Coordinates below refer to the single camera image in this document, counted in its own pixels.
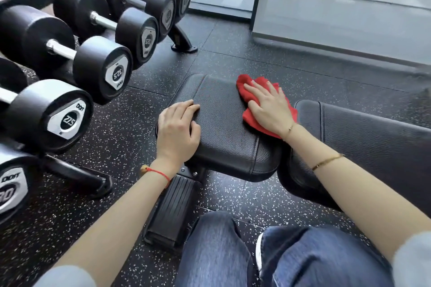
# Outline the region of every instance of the hand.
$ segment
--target hand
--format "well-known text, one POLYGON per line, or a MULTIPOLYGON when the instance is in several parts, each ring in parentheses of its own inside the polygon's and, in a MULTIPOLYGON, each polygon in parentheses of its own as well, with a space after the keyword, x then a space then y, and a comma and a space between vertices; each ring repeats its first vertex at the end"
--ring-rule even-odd
POLYGON ((253 86, 244 84, 244 88, 259 100, 260 106, 251 100, 248 103, 251 113, 262 127, 284 138, 294 120, 283 90, 279 88, 277 92, 269 81, 269 91, 255 81, 252 83, 253 86))
POLYGON ((199 107, 193 104, 193 100, 178 102, 163 110, 159 116, 155 162, 168 166, 168 170, 174 171, 173 175, 192 157, 199 145, 200 126, 192 121, 199 107))

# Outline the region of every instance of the black leather pad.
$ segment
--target black leather pad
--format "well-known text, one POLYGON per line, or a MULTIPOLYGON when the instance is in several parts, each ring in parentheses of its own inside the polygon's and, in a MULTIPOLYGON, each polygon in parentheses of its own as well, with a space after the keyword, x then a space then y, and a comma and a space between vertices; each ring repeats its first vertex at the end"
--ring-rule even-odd
POLYGON ((185 78, 170 104, 194 99, 202 129, 191 163, 246 181, 268 179, 281 160, 281 141, 243 122, 246 104, 236 84, 204 74, 185 78))
MULTIPOLYGON (((431 129, 317 101, 300 100, 295 107, 310 133, 431 216, 431 129)), ((282 166, 305 194, 329 197, 294 151, 282 166)))

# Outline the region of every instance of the leg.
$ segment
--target leg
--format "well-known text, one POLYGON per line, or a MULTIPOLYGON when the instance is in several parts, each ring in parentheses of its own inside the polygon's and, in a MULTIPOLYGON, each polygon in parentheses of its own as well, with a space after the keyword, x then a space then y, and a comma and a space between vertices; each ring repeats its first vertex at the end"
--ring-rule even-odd
POLYGON ((253 260, 232 216, 223 211, 202 215, 183 248, 176 287, 247 287, 253 260))
POLYGON ((270 227, 261 252, 262 286, 394 287, 389 263, 334 227, 270 227))

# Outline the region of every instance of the sleeve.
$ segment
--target sleeve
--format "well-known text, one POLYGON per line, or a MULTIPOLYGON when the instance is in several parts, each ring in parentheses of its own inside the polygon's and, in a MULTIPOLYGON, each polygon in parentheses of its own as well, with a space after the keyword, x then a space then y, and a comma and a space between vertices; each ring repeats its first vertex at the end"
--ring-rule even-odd
POLYGON ((431 231, 408 239, 394 256, 395 287, 431 287, 431 231))
POLYGON ((62 265, 48 270, 33 287, 96 287, 88 272, 74 265, 62 265))

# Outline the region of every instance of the left hand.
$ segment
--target left hand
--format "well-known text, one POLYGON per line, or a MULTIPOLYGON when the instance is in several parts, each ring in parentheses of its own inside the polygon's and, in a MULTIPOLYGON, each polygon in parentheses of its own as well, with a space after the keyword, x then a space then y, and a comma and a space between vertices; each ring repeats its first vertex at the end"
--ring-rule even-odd
POLYGON ((163 110, 159 116, 156 161, 175 172, 194 155, 199 146, 200 126, 192 121, 199 107, 193 104, 193 100, 178 102, 163 110))

